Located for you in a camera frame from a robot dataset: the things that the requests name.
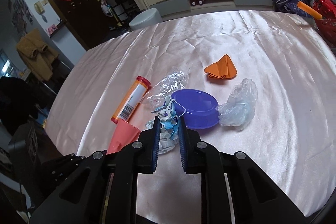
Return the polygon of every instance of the window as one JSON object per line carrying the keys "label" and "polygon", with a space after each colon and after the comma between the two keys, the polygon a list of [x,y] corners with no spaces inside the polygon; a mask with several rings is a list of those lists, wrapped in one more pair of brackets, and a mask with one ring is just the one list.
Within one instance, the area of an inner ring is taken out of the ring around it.
{"label": "window", "polygon": [[0,50],[0,69],[0,76],[20,78],[19,70],[9,60],[3,50]]}

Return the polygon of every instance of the small bottle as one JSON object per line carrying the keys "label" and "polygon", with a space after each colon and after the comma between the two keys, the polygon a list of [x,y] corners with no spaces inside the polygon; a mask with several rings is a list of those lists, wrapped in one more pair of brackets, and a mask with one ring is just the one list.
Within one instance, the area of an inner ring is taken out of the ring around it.
{"label": "small bottle", "polygon": [[205,3],[205,0],[198,0],[199,5],[203,5]]}
{"label": "small bottle", "polygon": [[146,78],[138,76],[117,107],[111,121],[118,123],[120,119],[123,119],[127,122],[150,86],[151,83]]}
{"label": "small bottle", "polygon": [[196,6],[196,3],[197,3],[196,0],[190,0],[190,4],[191,4],[192,6]]}

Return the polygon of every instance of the purple bag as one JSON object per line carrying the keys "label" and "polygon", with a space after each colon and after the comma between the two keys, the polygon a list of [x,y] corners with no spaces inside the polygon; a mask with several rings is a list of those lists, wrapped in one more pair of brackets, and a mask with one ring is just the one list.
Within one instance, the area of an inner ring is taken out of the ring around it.
{"label": "purple bag", "polygon": [[310,6],[308,0],[273,0],[276,6],[277,12],[288,13],[288,14],[296,14],[302,17],[312,18],[311,15],[307,14],[305,11],[299,9],[297,7],[297,3],[302,1],[303,3]]}

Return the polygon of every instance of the red cap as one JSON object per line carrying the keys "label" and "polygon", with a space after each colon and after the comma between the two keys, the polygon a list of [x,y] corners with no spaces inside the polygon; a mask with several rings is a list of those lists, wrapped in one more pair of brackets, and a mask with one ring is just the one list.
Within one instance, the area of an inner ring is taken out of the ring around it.
{"label": "red cap", "polygon": [[114,122],[114,123],[118,123],[118,120],[114,117],[111,118],[111,121]]}
{"label": "red cap", "polygon": [[150,87],[151,86],[151,82],[149,82],[145,77],[142,76],[138,76],[136,78],[138,81],[144,83],[146,86]]}

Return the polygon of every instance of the door handle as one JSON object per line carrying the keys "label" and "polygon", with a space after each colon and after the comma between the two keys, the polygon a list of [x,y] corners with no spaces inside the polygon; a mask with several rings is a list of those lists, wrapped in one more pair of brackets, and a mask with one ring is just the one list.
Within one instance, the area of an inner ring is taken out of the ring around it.
{"label": "door handle", "polygon": [[161,2],[165,2],[165,1],[167,1],[167,0],[162,0],[162,1],[159,1],[159,2],[157,2],[156,4],[159,4],[159,3],[161,3]]}

